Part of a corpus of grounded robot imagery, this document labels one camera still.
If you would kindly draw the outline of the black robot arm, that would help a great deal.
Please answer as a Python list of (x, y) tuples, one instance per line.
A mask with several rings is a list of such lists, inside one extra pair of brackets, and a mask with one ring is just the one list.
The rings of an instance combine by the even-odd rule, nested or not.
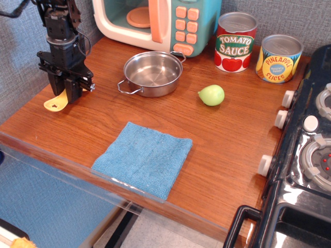
[(39, 51), (39, 68), (48, 74), (55, 96), (65, 92), (69, 103), (82, 96), (83, 90), (93, 91), (93, 73), (85, 65), (90, 50), (85, 47), (88, 38), (78, 29), (81, 12), (75, 1), (34, 1), (50, 51)]

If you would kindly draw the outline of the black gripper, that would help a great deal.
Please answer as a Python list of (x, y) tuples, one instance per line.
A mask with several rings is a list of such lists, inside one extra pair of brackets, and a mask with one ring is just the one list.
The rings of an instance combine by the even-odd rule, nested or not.
[(95, 84), (92, 71), (84, 63), (87, 57), (84, 39), (48, 38), (47, 42), (50, 51), (39, 51), (37, 57), (39, 68), (48, 74), (54, 95), (59, 96), (65, 89), (68, 103), (74, 103), (82, 96), (82, 89), (92, 92)]

